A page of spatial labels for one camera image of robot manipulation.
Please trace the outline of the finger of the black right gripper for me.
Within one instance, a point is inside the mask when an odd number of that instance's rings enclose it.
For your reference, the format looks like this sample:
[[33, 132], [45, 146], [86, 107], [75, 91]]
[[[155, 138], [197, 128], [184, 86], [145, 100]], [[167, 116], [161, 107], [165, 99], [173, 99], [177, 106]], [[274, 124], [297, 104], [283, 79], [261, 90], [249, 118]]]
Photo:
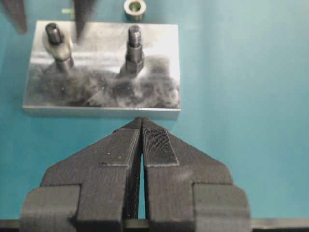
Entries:
[[83, 30], [94, 12], [96, 2], [96, 0], [73, 0], [77, 41], [80, 40]]
[[26, 10], [23, 0], [1, 0], [0, 1], [4, 12], [14, 26], [16, 31], [20, 34], [27, 32]]

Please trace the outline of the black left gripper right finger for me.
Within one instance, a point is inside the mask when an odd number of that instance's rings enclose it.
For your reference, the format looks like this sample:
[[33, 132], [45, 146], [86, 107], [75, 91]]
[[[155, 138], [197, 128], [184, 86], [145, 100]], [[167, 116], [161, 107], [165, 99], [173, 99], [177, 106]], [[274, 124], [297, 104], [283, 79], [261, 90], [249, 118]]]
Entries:
[[248, 232], [250, 206], [219, 161], [144, 119], [146, 216], [152, 232]]

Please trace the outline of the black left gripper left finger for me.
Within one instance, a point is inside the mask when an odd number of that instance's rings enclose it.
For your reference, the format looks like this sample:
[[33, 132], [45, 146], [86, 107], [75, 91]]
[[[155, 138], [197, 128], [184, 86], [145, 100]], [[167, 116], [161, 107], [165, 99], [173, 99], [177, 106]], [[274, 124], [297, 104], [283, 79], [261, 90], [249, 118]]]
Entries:
[[26, 197], [23, 232], [121, 232], [135, 215], [141, 119], [49, 167]]

